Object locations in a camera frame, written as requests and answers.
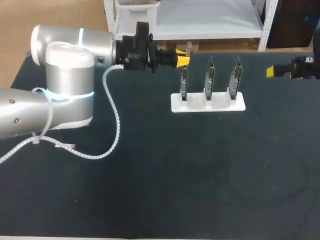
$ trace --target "table surface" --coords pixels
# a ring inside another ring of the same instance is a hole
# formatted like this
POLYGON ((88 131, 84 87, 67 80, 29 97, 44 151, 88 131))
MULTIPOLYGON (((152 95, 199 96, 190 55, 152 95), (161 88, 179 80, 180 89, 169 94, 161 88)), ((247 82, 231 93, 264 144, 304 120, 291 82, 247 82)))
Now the table surface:
MULTIPOLYGON (((0 165, 0 235, 104 238, 319 239, 320 81, 266 79, 299 53, 240 53, 244 112, 172 113, 180 70, 113 71, 107 83, 121 133, 102 160, 29 144, 0 165)), ((188 91, 213 57, 225 91, 235 53, 195 54, 188 91)), ((115 118, 95 75, 90 126, 47 135, 97 155, 115 118)), ((45 87, 30 57, 12 87, 45 87)), ((0 141, 1 154, 26 136, 0 141)))

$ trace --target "black cabinet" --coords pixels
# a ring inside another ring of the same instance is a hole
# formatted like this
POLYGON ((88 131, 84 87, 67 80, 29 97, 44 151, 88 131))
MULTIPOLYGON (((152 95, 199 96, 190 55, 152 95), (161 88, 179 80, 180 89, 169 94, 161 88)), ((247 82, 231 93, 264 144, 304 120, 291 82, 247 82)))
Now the black cabinet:
POLYGON ((268 48, 308 47, 320 17, 320 0, 279 0, 268 48))

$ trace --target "wooden floor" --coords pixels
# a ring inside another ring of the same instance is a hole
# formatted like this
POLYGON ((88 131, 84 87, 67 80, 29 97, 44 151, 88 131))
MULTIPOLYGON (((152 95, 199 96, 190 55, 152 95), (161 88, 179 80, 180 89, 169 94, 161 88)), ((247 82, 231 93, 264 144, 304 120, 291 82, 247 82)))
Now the wooden floor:
MULTIPOLYGON (((38 24, 108 30, 103 0, 0 0, 0 87, 10 87, 38 24)), ((200 42, 199 52, 256 52, 257 39, 219 39, 200 42)), ((267 51, 311 52, 312 48, 267 51)))

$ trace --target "cable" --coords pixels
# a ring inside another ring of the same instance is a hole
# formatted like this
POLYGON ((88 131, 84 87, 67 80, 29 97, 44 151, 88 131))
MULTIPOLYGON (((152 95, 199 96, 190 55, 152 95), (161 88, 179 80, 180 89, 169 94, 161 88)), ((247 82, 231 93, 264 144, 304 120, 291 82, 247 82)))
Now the cable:
POLYGON ((44 135, 46 135, 47 131, 49 130, 49 128, 51 126, 52 119, 54 118, 54 107, 53 107, 53 104, 52 104, 52 99, 51 99, 50 94, 48 94, 48 91, 45 90, 42 87, 35 87, 34 89, 32 89, 31 92, 35 93, 38 90, 41 90, 44 93, 44 95, 46 96, 46 99, 48 99, 48 102, 49 102, 49 114, 48 114, 48 118, 46 120, 46 124, 44 126, 44 129, 43 129, 42 133, 39 136, 37 136, 35 132, 32 133, 33 137, 37 136, 37 138, 32 141, 33 144, 38 144, 40 142, 40 139, 44 135))
MULTIPOLYGON (((117 69, 124 69, 123 65, 113 65, 111 67, 109 67, 107 70, 105 70, 105 72, 103 73, 102 76, 102 83, 103 83, 103 87, 105 90, 105 93, 110 101, 111 107, 113 109, 114 112, 114 116, 115 116, 115 121, 116 121, 116 134, 115 134, 115 138, 114 138, 114 142, 112 144, 112 146, 110 147, 110 149, 108 151, 106 151, 105 153, 101 154, 101 155, 97 155, 97 156, 92 156, 92 155, 88 155, 88 154, 84 154, 81 153, 79 151, 76 151, 72 148, 70 148, 69 145, 66 145, 52 137, 48 137, 48 136, 43 136, 41 137, 41 140, 53 143, 55 145, 58 145, 59 147, 67 150, 68 152, 84 158, 84 159, 90 159, 90 160, 98 160, 98 159, 103 159, 106 156, 108 156, 109 154, 112 153, 112 151, 115 149, 115 147, 118 144, 119 141, 119 136, 120 136, 120 118, 118 115, 118 111, 117 108, 115 106, 115 103, 111 97, 111 94, 109 92, 108 86, 107 86, 107 75, 112 71, 112 70, 117 70, 117 69)), ((13 154, 15 154, 19 149, 21 149, 22 147, 24 147, 26 144, 31 143, 32 141, 36 140, 39 136, 32 136, 27 138, 26 140, 23 140, 22 142, 20 142, 18 145, 16 145, 11 151, 9 151, 6 155, 4 155, 3 157, 0 158, 0 164, 2 164, 4 161, 6 161, 8 158, 10 158, 13 154)))

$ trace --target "yellow object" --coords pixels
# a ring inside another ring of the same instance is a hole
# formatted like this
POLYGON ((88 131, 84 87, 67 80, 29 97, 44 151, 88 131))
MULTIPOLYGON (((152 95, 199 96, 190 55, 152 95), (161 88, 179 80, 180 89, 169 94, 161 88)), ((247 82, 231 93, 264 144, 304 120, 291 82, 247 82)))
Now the yellow object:
POLYGON ((271 66, 269 68, 266 69, 266 77, 267 78, 273 78, 274 75, 274 66, 271 66))
POLYGON ((178 62, 176 63, 176 67, 182 67, 188 65, 190 62, 189 56, 178 56, 178 62))
POLYGON ((176 52, 177 54, 186 54, 185 51, 180 51, 180 50, 178 50, 178 49, 176 49, 175 52, 176 52))

